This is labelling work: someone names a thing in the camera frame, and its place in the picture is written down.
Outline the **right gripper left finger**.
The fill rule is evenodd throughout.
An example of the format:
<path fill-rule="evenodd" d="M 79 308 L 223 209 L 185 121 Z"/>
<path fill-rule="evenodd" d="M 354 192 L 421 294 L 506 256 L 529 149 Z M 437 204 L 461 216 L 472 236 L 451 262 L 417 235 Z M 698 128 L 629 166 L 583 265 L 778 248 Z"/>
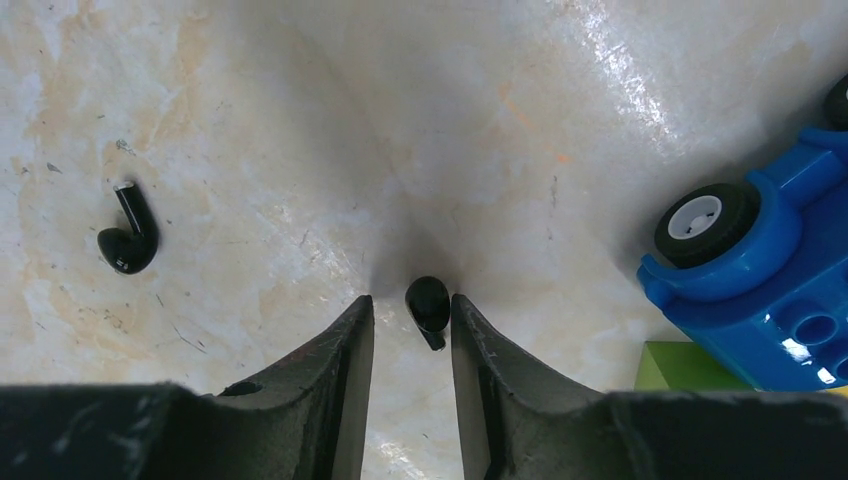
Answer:
<path fill-rule="evenodd" d="M 5 479 L 357 479 L 374 352 L 358 297 L 323 332 L 217 395 L 175 383 L 1 390 Z"/>

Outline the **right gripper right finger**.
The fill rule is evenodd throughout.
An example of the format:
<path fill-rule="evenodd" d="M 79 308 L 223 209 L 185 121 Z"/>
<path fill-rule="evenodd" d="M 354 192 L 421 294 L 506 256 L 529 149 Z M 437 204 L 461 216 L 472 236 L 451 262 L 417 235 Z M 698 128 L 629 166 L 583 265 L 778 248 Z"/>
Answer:
<path fill-rule="evenodd" d="M 602 393 L 502 335 L 464 295 L 451 355 L 468 479 L 843 479 L 847 401 L 827 393 Z"/>

